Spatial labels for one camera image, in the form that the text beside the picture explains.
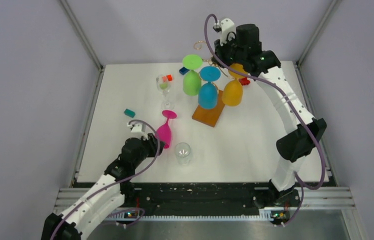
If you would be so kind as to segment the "pink plastic wine glass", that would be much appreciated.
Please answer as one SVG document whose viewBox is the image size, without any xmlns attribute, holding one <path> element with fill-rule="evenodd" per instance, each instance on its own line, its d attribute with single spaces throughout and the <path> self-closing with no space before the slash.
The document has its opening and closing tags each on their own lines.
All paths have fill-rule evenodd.
<svg viewBox="0 0 374 240">
<path fill-rule="evenodd" d="M 177 114 L 172 110 L 163 110 L 163 117 L 166 118 L 165 122 L 157 129 L 157 135 L 161 142 L 164 143 L 164 149 L 168 149 L 171 145 L 172 131 L 169 126 L 169 120 L 173 120 L 177 117 Z"/>
</svg>

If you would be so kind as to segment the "yellow plastic wine glass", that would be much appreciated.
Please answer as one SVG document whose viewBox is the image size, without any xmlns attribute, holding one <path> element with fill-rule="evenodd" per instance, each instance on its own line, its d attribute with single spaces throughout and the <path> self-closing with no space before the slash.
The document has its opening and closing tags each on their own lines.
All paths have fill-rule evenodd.
<svg viewBox="0 0 374 240">
<path fill-rule="evenodd" d="M 223 90 L 222 102 L 227 106 L 235 107 L 242 101 L 243 88 L 241 80 L 246 78 L 248 76 L 248 73 L 243 69 L 243 65 L 239 63 L 233 63 L 230 68 L 235 70 L 236 72 L 241 73 L 242 75 L 228 70 L 231 81 L 225 86 Z"/>
</svg>

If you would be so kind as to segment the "blue plastic wine glass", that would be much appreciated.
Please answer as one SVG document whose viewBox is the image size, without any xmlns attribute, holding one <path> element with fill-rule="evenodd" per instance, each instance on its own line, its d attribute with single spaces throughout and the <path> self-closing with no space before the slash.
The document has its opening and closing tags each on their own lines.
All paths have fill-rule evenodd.
<svg viewBox="0 0 374 240">
<path fill-rule="evenodd" d="M 206 66 L 200 71 L 199 75 L 205 81 L 205 84 L 199 90 L 198 104 L 203 109 L 213 109 L 217 105 L 218 97 L 218 88 L 214 85 L 214 82 L 219 80 L 221 72 L 214 66 Z"/>
</svg>

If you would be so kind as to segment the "green plastic wine glass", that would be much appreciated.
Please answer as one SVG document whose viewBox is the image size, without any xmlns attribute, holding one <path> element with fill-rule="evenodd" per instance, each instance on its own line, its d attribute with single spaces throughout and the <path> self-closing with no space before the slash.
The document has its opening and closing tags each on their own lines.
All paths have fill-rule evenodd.
<svg viewBox="0 0 374 240">
<path fill-rule="evenodd" d="M 183 78 L 183 92 L 188 96 L 196 96 L 201 88 L 201 78 L 196 70 L 202 66 L 203 60 L 199 55 L 188 54 L 183 58 L 182 64 L 188 70 Z"/>
</svg>

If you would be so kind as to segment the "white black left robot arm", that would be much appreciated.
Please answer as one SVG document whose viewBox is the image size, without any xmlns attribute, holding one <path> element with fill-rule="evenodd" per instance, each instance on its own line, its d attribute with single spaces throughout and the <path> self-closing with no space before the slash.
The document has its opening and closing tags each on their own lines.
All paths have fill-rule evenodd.
<svg viewBox="0 0 374 240">
<path fill-rule="evenodd" d="M 127 139 L 118 157 L 85 194 L 60 214 L 46 218 L 41 238 L 86 240 L 112 211 L 133 204 L 135 193 L 129 189 L 129 181 L 138 176 L 136 168 L 145 159 L 156 160 L 164 145 L 153 133 Z"/>
</svg>

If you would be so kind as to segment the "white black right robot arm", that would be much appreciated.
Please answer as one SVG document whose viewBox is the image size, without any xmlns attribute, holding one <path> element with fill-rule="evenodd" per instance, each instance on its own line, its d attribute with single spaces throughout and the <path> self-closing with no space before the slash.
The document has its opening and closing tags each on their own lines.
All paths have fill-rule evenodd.
<svg viewBox="0 0 374 240">
<path fill-rule="evenodd" d="M 316 149 L 321 160 L 321 178 L 325 179 L 325 159 L 320 140 L 327 128 L 323 118 L 317 119 L 302 104 L 288 83 L 281 62 L 271 50 L 263 50 L 259 28 L 252 23 L 236 26 L 225 18 L 214 23 L 213 30 L 220 33 L 214 42 L 212 61 L 222 68 L 234 69 L 239 64 L 245 71 L 241 77 L 253 79 L 267 94 L 278 112 L 286 135 L 276 141 L 280 160 L 269 181 L 266 204 L 281 206 L 293 194 L 295 177 L 306 156 Z"/>
</svg>

